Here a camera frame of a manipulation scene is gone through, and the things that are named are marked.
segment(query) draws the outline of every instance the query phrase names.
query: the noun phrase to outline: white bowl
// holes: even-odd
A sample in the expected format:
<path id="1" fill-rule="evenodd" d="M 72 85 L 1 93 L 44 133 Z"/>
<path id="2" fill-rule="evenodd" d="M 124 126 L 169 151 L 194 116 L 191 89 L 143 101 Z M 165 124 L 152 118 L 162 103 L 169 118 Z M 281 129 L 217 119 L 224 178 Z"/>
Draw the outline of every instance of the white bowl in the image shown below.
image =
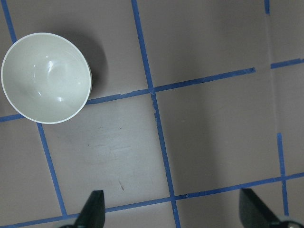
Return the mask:
<path id="1" fill-rule="evenodd" d="M 91 71 L 81 52 L 50 33 L 30 34 L 14 43 L 4 57 L 1 82 L 10 104 L 42 124 L 75 116 L 92 88 Z"/>

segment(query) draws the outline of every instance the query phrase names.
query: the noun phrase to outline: grid line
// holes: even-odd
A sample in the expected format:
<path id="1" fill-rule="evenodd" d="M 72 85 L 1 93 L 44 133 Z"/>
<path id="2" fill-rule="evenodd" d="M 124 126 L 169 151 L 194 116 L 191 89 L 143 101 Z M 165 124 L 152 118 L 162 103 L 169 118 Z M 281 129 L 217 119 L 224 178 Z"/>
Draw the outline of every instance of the grid line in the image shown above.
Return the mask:
<path id="1" fill-rule="evenodd" d="M 37 127 L 38 127 L 38 130 L 39 130 L 43 150 L 44 150 L 47 162 L 48 162 L 47 164 L 48 164 L 49 171 L 51 173 L 51 177 L 52 177 L 52 181 L 53 181 L 53 184 L 54 184 L 57 199 L 58 199 L 58 202 L 59 202 L 60 210 L 61 210 L 62 216 L 66 217 L 67 216 L 66 207 L 65 207 L 65 204 L 63 202 L 62 195 L 61 195 L 61 191 L 60 191 L 58 179 L 57 179 L 57 176 L 56 176 L 55 168 L 54 168 L 54 165 L 53 165 L 53 162 L 52 162 L 51 154 L 50 154 L 49 149 L 48 149 L 47 139 L 46 139 L 46 136 L 45 136 L 44 131 L 43 131 L 43 126 L 42 126 L 41 123 L 37 123 Z"/>
<path id="2" fill-rule="evenodd" d="M 254 187 L 254 186 L 260 186 L 260 185 L 264 185 L 264 184 L 270 184 L 270 183 L 286 181 L 286 180 L 293 180 L 293 179 L 298 179 L 298 178 L 303 178 L 303 177 L 304 177 L 304 172 L 292 174 L 289 176 L 280 176 L 280 177 L 274 177 L 274 178 L 269 178 L 269 179 L 262 179 L 262 180 L 258 180 L 258 181 L 233 185 L 233 186 L 229 186 L 229 187 L 223 187 L 223 188 L 214 189 L 214 190 L 207 190 L 207 191 L 200 191 L 200 192 L 179 195 L 179 196 L 175 196 L 175 200 L 184 200 L 184 199 L 188 199 L 188 198 L 204 197 L 204 196 L 209 196 L 209 195 L 214 195 L 214 194 L 219 194 L 219 193 L 224 193 L 224 192 L 229 192 L 229 191 L 235 191 L 235 190 L 239 190 L 242 188 L 250 188 L 250 187 Z M 171 201 L 171 197 L 166 197 L 166 198 L 161 198 L 161 199 L 156 199 L 156 200 L 153 199 L 153 200 L 139 202 L 139 203 L 133 203 L 133 204 L 127 204 L 127 205 L 122 205 L 122 206 L 117 206 L 117 207 L 112 207 L 112 208 L 106 208 L 105 211 L 106 211 L 106 213 L 109 213 L 109 212 L 115 212 L 115 211 L 119 211 L 119 210 L 132 209 L 132 208 L 149 206 L 149 205 L 153 205 L 153 204 L 165 203 L 165 202 L 170 202 L 170 201 Z M 48 222 L 53 222 L 53 221 L 61 221 L 61 220 L 67 219 L 67 218 L 68 219 L 76 218 L 78 215 L 79 214 L 71 214 L 71 215 L 67 215 L 66 217 L 59 216 L 59 217 L 53 217 L 53 218 L 45 218 L 45 219 L 39 219 L 39 220 L 28 221 L 28 222 L 23 222 L 23 223 L 0 226 L 0 228 L 12 228 L 12 227 L 18 228 L 18 227 L 37 225 L 37 224 L 48 223 Z"/>
<path id="3" fill-rule="evenodd" d="M 170 198 L 171 198 L 171 205 L 172 205 L 172 210 L 173 210 L 174 221 L 175 221 L 176 228 L 180 228 L 181 223 L 180 223 L 178 209 L 177 209 L 177 205 L 176 205 L 176 201 L 175 201 L 175 197 L 174 197 L 174 189 L 173 189 L 170 165 L 169 165 L 169 161 L 168 161 L 165 140 L 164 140 L 164 136 L 163 136 L 163 132 L 162 132 L 162 125 L 161 125 L 162 122 L 161 122 L 160 112 L 158 109 L 157 97 L 155 94 L 153 81 L 152 81 L 152 77 L 151 77 L 146 46 L 145 46 L 145 42 L 144 42 L 144 38 L 143 38 L 143 30 L 142 30 L 137 0 L 131 0 L 131 4 L 132 4 L 132 9 L 133 9 L 133 14 L 134 14 L 134 21 L 135 21 L 135 25 L 136 25 L 139 46 L 140 46 L 140 50 L 141 50 L 141 54 L 142 54 L 143 67 L 144 67 L 144 71 L 145 71 L 145 75 L 146 75 L 146 79 L 147 79 L 148 89 L 151 93 L 151 99 L 153 101 L 153 108 L 155 110 L 155 113 L 154 113 L 155 121 L 157 123 L 157 132 L 158 132 L 158 137 L 159 137 L 160 144 L 161 144 L 161 153 L 162 153 L 163 163 L 164 163 L 165 171 L 166 171 L 166 177 L 167 177 L 167 183 L 168 183 L 168 188 L 169 188 L 169 194 L 170 194 Z"/>
<path id="4" fill-rule="evenodd" d="M 7 26 L 8 26 L 8 29 L 9 29 L 10 37 L 11 37 L 12 43 L 14 43 L 14 42 L 16 42 L 17 39 L 16 39 L 13 23 L 11 21 L 11 17 L 10 17 L 9 9 L 8 9 L 8 6 L 7 6 L 7 2 L 6 2 L 6 0 L 1 0 L 1 3 L 2 3 L 2 8 L 3 8 L 3 11 L 4 11 L 5 19 L 6 19 L 6 22 L 7 22 Z M 269 0 L 265 0 L 264 3 L 265 3 L 265 12 L 266 12 L 266 14 L 269 14 L 269 12 L 270 12 Z M 232 191 L 232 190 L 238 190 L 240 188 L 248 188 L 248 187 L 253 187 L 253 186 L 257 186 L 257 185 L 262 185 L 262 184 L 268 184 L 268 183 L 281 181 L 282 182 L 283 200 L 285 200 L 286 203 L 287 203 L 287 213 L 288 213 L 286 181 L 291 180 L 291 179 L 296 179 L 296 178 L 302 178 L 302 177 L 304 177 L 304 173 L 297 173 L 297 174 L 286 176 L 286 174 L 285 174 L 285 164 L 284 164 L 284 154 L 283 154 L 283 143 L 282 143 L 281 133 L 277 134 L 279 159 L 280 159 L 280 171 L 281 171 L 281 176 L 280 177 L 258 180 L 258 181 L 254 181 L 254 182 L 234 185 L 234 186 L 230 186 L 230 187 L 224 187 L 224 188 L 215 189 L 215 190 L 201 191 L 201 192 L 189 193 L 189 194 L 185 194 L 185 195 L 174 196 L 173 184 L 172 184 L 171 173 L 170 173 L 170 168 L 169 168 L 169 161 L 168 161 L 168 156 L 167 156 L 167 152 L 166 152 L 166 148 L 165 148 L 165 141 L 164 141 L 164 137 L 163 137 L 160 113 L 159 113 L 159 109 L 158 109 L 158 105 L 157 105 L 157 97 L 156 97 L 155 92 L 208 82 L 207 78 L 212 79 L 211 77 L 214 77 L 214 76 L 209 76 L 209 77 L 204 77 L 204 78 L 200 78 L 200 79 L 193 79 L 193 80 L 184 81 L 184 82 L 180 82 L 180 83 L 173 83 L 173 84 L 169 84 L 169 85 L 154 87 L 153 83 L 152 83 L 152 77 L 151 77 L 149 62 L 148 62 L 147 53 L 146 53 L 146 49 L 145 49 L 145 43 L 144 43 L 144 39 L 143 39 L 143 31 L 142 31 L 142 27 L 141 27 L 141 23 L 140 23 L 139 11 L 138 11 L 138 6 L 137 6 L 137 1 L 136 0 L 132 0 L 132 7 L 133 7 L 134 19 L 135 19 L 136 29 L 137 29 L 137 33 L 138 33 L 139 44 L 140 44 L 140 48 L 141 48 L 142 60 L 143 60 L 145 75 L 146 75 L 146 79 L 147 79 L 148 89 L 133 91 L 133 92 L 130 92 L 130 93 L 127 93 L 127 94 L 124 94 L 124 95 L 119 94 L 119 95 L 111 95 L 111 96 L 107 96 L 107 97 L 101 97 L 101 98 L 97 98 L 97 99 L 91 99 L 91 100 L 88 100 L 87 105 L 98 104 L 98 103 L 113 101 L 113 100 L 117 100 L 117 99 L 124 99 L 124 98 L 127 98 L 127 97 L 133 97 L 133 96 L 138 96 L 138 95 L 143 95 L 143 94 L 148 94 L 148 93 L 151 94 L 151 98 L 152 98 L 152 101 L 153 101 L 153 107 L 155 109 L 155 118 L 156 118 L 156 122 L 157 122 L 157 125 L 158 125 L 159 138 L 160 138 L 160 144 L 161 144 L 161 148 L 162 148 L 164 165 L 165 166 L 168 165 L 166 167 L 166 169 L 168 169 L 168 171 L 169 171 L 169 173 L 168 173 L 169 179 L 168 179 L 168 176 L 167 176 L 167 181 L 168 181 L 170 197 L 162 198 L 162 199 L 156 199 L 156 200 L 149 200 L 149 201 L 134 203 L 134 204 L 129 204 L 129 205 L 123 205 L 123 206 L 118 206 L 118 207 L 113 207 L 113 208 L 108 208 L 108 209 L 106 209 L 106 212 L 113 212 L 113 211 L 118 211 L 118 210 L 142 207 L 142 206 L 164 203 L 164 202 L 171 202 L 172 203 L 174 201 L 175 205 L 172 204 L 173 214 L 174 214 L 174 208 L 175 208 L 176 213 L 177 213 L 177 217 L 178 217 L 178 212 L 177 212 L 177 207 L 176 207 L 176 200 L 202 197 L 202 196 L 218 194 L 218 193 Z M 293 59 L 293 60 L 288 60 L 288 61 L 284 61 L 284 62 L 272 63 L 270 65 L 270 68 L 275 69 L 275 68 L 279 68 L 279 67 L 285 67 L 285 66 L 300 64 L 300 63 L 303 63 L 303 62 L 304 62 L 304 59 Z M 254 73 L 255 72 L 254 68 L 251 68 L 251 70 L 252 70 L 252 72 L 249 72 L 249 73 Z M 219 80 L 219 79 L 223 79 L 224 77 L 223 78 L 214 77 L 214 78 L 215 78 L 214 80 Z M 24 117 L 20 114 L 9 115 L 9 116 L 0 117 L 0 122 L 11 121 L 11 120 L 16 120 L 16 119 L 20 119 L 20 118 L 24 118 Z M 44 148 L 44 151 L 45 151 L 45 154 L 46 154 L 49 169 L 50 169 L 50 172 L 51 172 L 51 175 L 52 175 L 54 187 L 55 187 L 55 189 L 57 188 L 56 193 L 57 193 L 58 202 L 60 204 L 60 208 L 61 208 L 63 216 L 40 219 L 40 220 L 29 221 L 29 222 L 24 222 L 24 223 L 18 223 L 18 224 L 14 224 L 14 225 L 0 226 L 0 228 L 24 227 L 24 226 L 42 224 L 42 223 L 47 223 L 47 222 L 52 222 L 52 221 L 60 221 L 60 220 L 67 219 L 67 218 L 75 218 L 75 217 L 78 216 L 78 214 L 67 215 L 67 213 L 66 213 L 64 203 L 63 203 L 63 199 L 62 199 L 62 196 L 61 196 L 61 192 L 60 192 L 60 189 L 59 189 L 57 177 L 56 177 L 56 174 L 55 174 L 55 169 L 54 169 L 54 166 L 53 166 L 53 163 L 52 163 L 52 160 L 51 160 L 51 156 L 50 156 L 50 153 L 49 153 L 48 144 L 47 144 L 45 134 L 44 134 L 44 131 L 43 131 L 42 124 L 37 123 L 37 126 L 38 126 L 39 134 L 40 134 L 40 137 L 41 137 L 42 145 L 43 145 L 43 148 Z"/>
<path id="5" fill-rule="evenodd" d="M 264 0 L 265 14 L 270 14 L 270 2 L 269 0 Z"/>
<path id="6" fill-rule="evenodd" d="M 6 24 L 8 25 L 11 42 L 15 43 L 17 41 L 17 38 L 16 38 L 13 22 L 12 22 L 11 17 L 10 17 L 10 11 L 9 11 L 9 8 L 8 8 L 8 4 L 7 4 L 6 0 L 1 0 L 1 4 L 2 4 L 2 9 L 3 9 L 3 12 L 4 12 Z"/>
<path id="7" fill-rule="evenodd" d="M 291 59 L 291 60 L 287 60 L 287 61 L 283 61 L 283 62 L 272 63 L 272 64 L 270 64 L 270 69 L 287 67 L 287 66 L 300 64 L 300 63 L 304 63 L 304 59 L 296 58 L 296 59 Z"/>
<path id="8" fill-rule="evenodd" d="M 281 177 L 285 177 L 286 173 L 285 173 L 285 162 L 284 162 L 284 150 L 283 150 L 282 134 L 278 133 L 276 135 L 276 138 L 277 138 L 277 148 L 278 148 L 278 153 L 279 153 Z M 284 214 L 286 216 L 289 216 L 286 180 L 282 180 L 282 196 L 283 196 Z"/>

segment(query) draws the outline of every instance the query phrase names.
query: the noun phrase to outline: gray floor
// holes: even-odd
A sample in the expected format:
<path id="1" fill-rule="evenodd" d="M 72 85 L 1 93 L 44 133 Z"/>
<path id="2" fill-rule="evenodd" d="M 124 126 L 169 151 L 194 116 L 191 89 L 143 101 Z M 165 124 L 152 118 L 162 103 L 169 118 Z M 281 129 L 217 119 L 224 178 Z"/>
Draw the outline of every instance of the gray floor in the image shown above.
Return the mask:
<path id="1" fill-rule="evenodd" d="M 9 12 L 17 39 L 55 33 L 84 53 L 93 73 L 90 99 L 148 88 L 135 0 L 1 3 L 1 60 L 12 45 Z M 55 228 L 75 219 L 99 189 L 107 228 L 240 228 L 242 187 L 252 187 L 275 213 L 304 220 L 304 64 L 298 59 L 304 1 L 271 0 L 270 14 L 263 0 L 137 4 L 152 96 L 131 93 L 86 105 L 71 120 L 38 130 L 16 115 L 1 89 L 0 228 Z M 160 87 L 213 75 L 206 83 Z"/>

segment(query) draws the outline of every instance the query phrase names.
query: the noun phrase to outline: floor tile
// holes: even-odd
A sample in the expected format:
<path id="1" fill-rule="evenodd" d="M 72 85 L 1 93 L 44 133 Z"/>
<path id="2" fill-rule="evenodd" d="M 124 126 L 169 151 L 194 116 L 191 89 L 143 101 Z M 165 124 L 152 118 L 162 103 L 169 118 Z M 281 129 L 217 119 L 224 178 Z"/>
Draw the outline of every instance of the floor tile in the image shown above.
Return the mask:
<path id="1" fill-rule="evenodd" d="M 107 208 L 169 196 L 150 95 L 87 105 L 44 129 L 69 214 L 92 190 Z"/>
<path id="2" fill-rule="evenodd" d="M 105 214 L 107 228 L 175 228 L 171 203 L 161 203 Z"/>
<path id="3" fill-rule="evenodd" d="M 156 86 L 269 65 L 262 0 L 138 5 Z"/>
<path id="4" fill-rule="evenodd" d="M 61 35 L 86 57 L 93 76 L 90 98 L 147 87 L 131 1 L 10 0 L 17 38 Z"/>
<path id="5" fill-rule="evenodd" d="M 293 219 L 301 221 L 304 224 L 304 178 L 298 178 L 287 181 L 287 196 L 289 216 Z"/>
<path id="6" fill-rule="evenodd" d="M 282 133 L 287 174 L 304 172 L 304 65 L 274 70 L 278 131 Z"/>
<path id="7" fill-rule="evenodd" d="M 157 93 L 176 195 L 280 175 L 268 73 Z"/>
<path id="8" fill-rule="evenodd" d="M 304 57 L 303 1 L 270 1 L 273 61 Z"/>
<path id="9" fill-rule="evenodd" d="M 254 187 L 255 193 L 274 212 L 283 213 L 281 183 Z M 183 228 L 243 228 L 238 216 L 239 190 L 177 201 Z"/>
<path id="10" fill-rule="evenodd" d="M 0 226 L 61 216 L 37 126 L 0 124 Z"/>
<path id="11" fill-rule="evenodd" d="M 4 59 L 4 56 L 10 46 L 12 45 L 11 39 L 10 39 L 10 33 L 8 30 L 8 26 L 5 21 L 5 17 L 3 14 L 2 7 L 0 8 L 0 40 L 1 40 L 1 45 L 0 45 L 0 64 L 2 66 L 2 62 Z M 6 96 L 3 92 L 2 85 L 0 86 L 0 117 L 1 116 L 6 116 L 6 115 L 13 115 L 16 114 L 17 111 L 10 105 L 8 100 L 6 99 Z"/>
<path id="12" fill-rule="evenodd" d="M 48 223 L 42 223 L 32 226 L 27 226 L 26 228 L 59 228 L 59 222 L 48 222 Z"/>

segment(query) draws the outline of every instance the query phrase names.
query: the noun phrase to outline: blue tape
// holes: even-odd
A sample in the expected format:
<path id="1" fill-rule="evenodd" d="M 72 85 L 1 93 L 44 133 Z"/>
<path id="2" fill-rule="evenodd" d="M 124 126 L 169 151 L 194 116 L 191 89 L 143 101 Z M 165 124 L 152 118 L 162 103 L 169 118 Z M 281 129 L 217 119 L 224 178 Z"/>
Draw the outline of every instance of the blue tape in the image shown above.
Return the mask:
<path id="1" fill-rule="evenodd" d="M 282 181 L 282 195 L 283 195 L 284 214 L 285 214 L 285 216 L 289 216 L 287 187 L 286 187 L 285 180 Z"/>
<path id="2" fill-rule="evenodd" d="M 265 13 L 270 14 L 270 2 L 269 0 L 264 0 Z"/>
<path id="3" fill-rule="evenodd" d="M 281 177 L 285 177 L 286 173 L 285 173 L 285 162 L 284 162 L 283 138 L 281 133 L 276 134 L 276 140 L 277 140 L 277 148 L 279 152 Z M 283 196 L 284 214 L 286 216 L 289 216 L 286 180 L 282 180 L 282 196 Z"/>
<path id="4" fill-rule="evenodd" d="M 280 161 L 281 176 L 285 176 L 283 141 L 282 141 L 282 134 L 281 133 L 278 133 L 276 135 L 276 140 L 277 140 L 277 148 L 278 148 L 278 152 L 279 152 L 279 161 Z"/>
<path id="5" fill-rule="evenodd" d="M 180 87 L 185 87 L 185 86 L 192 86 L 192 85 L 197 85 L 200 83 L 205 83 L 205 82 L 211 82 L 215 80 L 220 80 L 224 78 L 229 78 L 229 77 L 234 77 L 234 76 L 240 76 L 240 75 L 245 75 L 245 74 L 252 74 L 255 73 L 256 70 L 255 68 L 248 68 L 248 69 L 243 69 L 243 70 L 237 70 L 237 71 L 232 71 L 232 72 L 227 72 L 219 75 L 213 75 L 213 76 L 208 76 L 208 77 L 201 77 L 193 80 L 188 80 L 188 81 L 183 81 L 183 82 L 177 82 L 169 85 L 161 85 L 158 87 L 155 87 L 155 91 L 164 91 L 164 90 L 169 90 L 169 89 L 176 89 Z"/>
<path id="6" fill-rule="evenodd" d="M 1 0 L 1 4 L 2 4 L 2 9 L 4 12 L 6 24 L 8 25 L 11 42 L 15 43 L 17 41 L 17 38 L 16 38 L 13 22 L 11 21 L 10 12 L 6 0 Z"/>
<path id="7" fill-rule="evenodd" d="M 275 177 L 275 178 L 269 178 L 269 179 L 264 179 L 264 180 L 258 180 L 258 181 L 253 181 L 253 182 L 249 182 L 249 183 L 245 183 L 245 184 L 238 184 L 238 185 L 234 185 L 234 186 L 224 187 L 224 188 L 220 188 L 220 189 L 189 193 L 189 194 L 186 194 L 186 195 L 180 195 L 180 196 L 178 196 L 178 199 L 181 200 L 181 199 L 187 199 L 187 198 L 208 196 L 208 195 L 223 193 L 223 192 L 227 192 L 227 191 L 238 190 L 238 189 L 242 189 L 242 188 L 250 188 L 250 187 L 257 186 L 257 185 L 262 185 L 262 184 L 269 184 L 269 183 L 279 182 L 281 180 L 282 180 L 282 177 Z"/>
<path id="8" fill-rule="evenodd" d="M 270 65 L 270 69 L 276 69 L 276 68 L 280 68 L 280 67 L 286 67 L 286 66 L 292 66 L 295 64 L 300 64 L 300 63 L 304 63 L 304 59 L 292 59 L 292 60 L 288 60 L 288 61 L 283 61 L 283 62 L 278 62 L 278 63 L 272 63 Z"/>
<path id="9" fill-rule="evenodd" d="M 130 92 L 127 94 L 116 94 L 116 95 L 91 99 L 91 100 L 88 100 L 86 104 L 87 105 L 99 104 L 99 103 L 103 103 L 103 102 L 114 101 L 114 100 L 124 99 L 124 98 L 128 98 L 128 97 L 133 97 L 133 96 L 139 96 L 139 95 L 148 94 L 148 93 L 149 93 L 148 89 L 136 90 L 136 91 L 133 91 L 133 92 Z"/>
<path id="10" fill-rule="evenodd" d="M 38 224 L 42 224 L 42 223 L 61 221 L 63 219 L 64 218 L 62 216 L 53 217 L 53 218 L 45 218 L 45 219 L 39 219 L 39 220 L 34 220 L 34 221 L 29 221 L 29 222 L 21 222 L 21 223 L 17 223 L 17 224 L 14 224 L 14 225 L 0 226 L 0 228 L 26 227 L 26 226 L 38 225 Z"/>
<path id="11" fill-rule="evenodd" d="M 50 154 L 49 149 L 48 149 L 47 139 L 46 139 L 46 136 L 44 134 L 42 124 L 37 123 L 37 127 L 38 127 L 38 130 L 39 130 L 43 150 L 44 150 L 44 153 L 46 155 L 47 162 L 48 162 L 47 164 L 48 164 L 48 167 L 49 167 L 49 171 L 51 173 L 51 177 L 52 177 L 52 180 L 53 180 L 53 183 L 54 183 L 54 187 L 55 187 L 58 202 L 59 202 L 59 205 L 60 205 L 61 213 L 62 213 L 63 217 L 65 218 L 67 216 L 67 213 L 66 213 L 67 211 L 66 211 L 66 208 L 65 208 L 65 205 L 64 205 L 64 202 L 63 202 L 63 198 L 62 198 L 62 195 L 61 195 L 61 191 L 60 191 L 60 188 L 59 188 L 59 184 L 58 184 L 57 176 L 56 176 L 56 173 L 55 173 L 54 165 L 53 165 L 53 162 L 52 162 L 51 154 Z"/>
<path id="12" fill-rule="evenodd" d="M 161 144 L 162 158 L 163 158 L 166 176 L 167 176 L 167 182 L 168 182 L 168 188 L 169 188 L 169 193 L 170 193 L 170 198 L 171 198 L 171 205 L 172 205 L 175 225 L 177 228 L 180 228 L 181 227 L 180 218 L 179 218 L 178 209 L 177 209 L 176 201 L 175 201 L 175 197 L 174 197 L 174 190 L 173 190 L 172 177 L 171 177 L 171 172 L 170 172 L 170 167 L 169 167 L 168 155 L 167 155 L 167 150 L 166 150 L 166 146 L 165 146 L 165 140 L 163 137 L 161 118 L 160 118 L 156 94 L 155 94 L 155 90 L 154 90 L 154 86 L 153 86 L 152 76 L 151 76 L 151 72 L 150 72 L 146 45 L 145 45 L 144 38 L 143 38 L 143 30 L 142 30 L 142 24 L 141 24 L 141 20 L 140 20 L 140 16 L 139 16 L 139 11 L 138 11 L 138 5 L 137 5 L 136 0 L 131 0 L 131 3 L 132 3 L 132 9 L 133 9 L 133 14 L 134 14 L 134 20 L 135 20 L 135 25 L 136 25 L 136 30 L 137 30 L 139 46 L 140 46 L 141 54 L 142 54 L 143 67 L 144 67 L 144 71 L 145 71 L 145 75 L 146 75 L 146 79 L 147 79 L 148 88 L 149 88 L 149 91 L 151 94 L 151 99 L 153 101 L 153 107 L 155 109 L 154 115 L 155 115 L 155 120 L 157 123 L 158 137 L 159 137 L 160 144 Z"/>
<path id="13" fill-rule="evenodd" d="M 10 121 L 10 120 L 22 119 L 22 118 L 24 118 L 24 116 L 21 114 L 7 115 L 7 116 L 0 117 L 0 123 Z"/>
<path id="14" fill-rule="evenodd" d="M 178 209 L 177 209 L 175 198 L 174 198 L 175 194 L 174 194 L 174 189 L 173 189 L 172 176 L 171 176 L 171 171 L 170 171 L 170 166 L 169 166 L 165 139 L 164 139 L 163 131 L 162 131 L 162 125 L 161 125 L 162 123 L 161 123 L 160 112 L 158 109 L 156 94 L 151 94 L 151 99 L 153 101 L 153 107 L 155 109 L 154 116 L 155 116 L 155 121 L 157 124 L 158 137 L 159 137 L 160 144 L 161 144 L 161 153 L 162 153 L 163 163 L 165 166 L 165 171 L 166 171 L 166 176 L 167 176 L 169 194 L 170 194 L 170 197 L 173 199 L 173 200 L 171 200 L 171 204 L 172 204 L 172 209 L 173 209 L 175 225 L 177 228 L 180 228 L 181 227 L 180 218 L 179 218 Z"/>
<path id="15" fill-rule="evenodd" d="M 292 180 L 292 179 L 301 178 L 301 177 L 304 177 L 304 172 L 292 174 L 292 175 L 284 177 L 283 179 L 287 181 L 287 180 Z"/>
<path id="16" fill-rule="evenodd" d="M 136 30 L 137 30 L 139 46 L 140 46 L 141 54 L 142 54 L 143 68 L 144 68 L 144 71 L 146 74 L 148 87 L 153 88 L 153 82 L 152 82 L 148 57 L 147 57 L 146 45 L 145 45 L 144 39 L 143 39 L 143 30 L 142 30 L 141 19 L 139 16 L 137 1 L 131 0 L 131 2 L 132 2 L 132 9 L 133 9 L 133 14 L 134 14 L 134 20 L 135 20 L 135 25 L 136 25 Z"/>
<path id="17" fill-rule="evenodd" d="M 201 197 L 201 196 L 223 193 L 223 192 L 227 192 L 227 191 L 239 190 L 241 188 L 250 188 L 250 187 L 254 187 L 254 186 L 262 185 L 262 184 L 274 183 L 274 182 L 279 182 L 279 181 L 283 182 L 285 180 L 302 178 L 302 177 L 304 177 L 304 172 L 296 173 L 296 174 L 293 174 L 290 176 L 285 176 L 285 177 L 276 177 L 276 178 L 269 178 L 269 179 L 264 179 L 264 180 L 253 181 L 253 182 L 249 182 L 249 183 L 234 185 L 234 186 L 230 186 L 230 187 L 224 187 L 224 188 L 215 189 L 215 190 L 189 193 L 189 194 L 175 196 L 174 198 L 175 198 L 175 200 L 181 200 L 181 199 L 184 200 L 184 199 L 188 199 L 188 198 Z M 156 200 L 153 199 L 153 200 L 139 202 L 139 203 L 133 203 L 133 204 L 127 204 L 127 205 L 107 208 L 107 209 L 105 209 L 105 211 L 106 211 L 106 213 L 108 213 L 108 212 L 113 212 L 113 211 L 149 206 L 149 205 L 153 205 L 153 204 L 165 203 L 165 202 L 170 202 L 170 201 L 172 201 L 172 197 L 166 197 L 166 198 L 161 198 L 161 199 L 156 199 Z M 34 221 L 30 221 L 30 222 L 18 223 L 18 224 L 14 224 L 14 225 L 0 226 L 0 228 L 25 227 L 25 226 L 37 225 L 37 224 L 42 224 L 42 223 L 47 223 L 47 222 L 60 221 L 60 220 L 64 220 L 67 218 L 68 219 L 77 218 L 78 215 L 79 214 L 72 214 L 72 215 L 67 215 L 66 217 L 60 216 L 60 217 L 40 219 L 40 220 L 34 220 Z"/>
<path id="18" fill-rule="evenodd" d="M 126 210 L 126 209 L 131 209 L 131 208 L 138 208 L 138 207 L 143 207 L 143 206 L 148 206 L 148 205 L 153 205 L 153 204 L 158 204 L 158 203 L 165 203 L 165 202 L 170 202 L 171 198 L 166 197 L 162 199 L 153 199 L 145 202 L 139 202 L 139 203 L 132 203 L 132 204 L 127 204 L 123 206 L 118 206 L 118 207 L 112 207 L 112 208 L 106 208 L 105 212 L 113 212 L 113 211 L 118 211 L 118 210 Z"/>

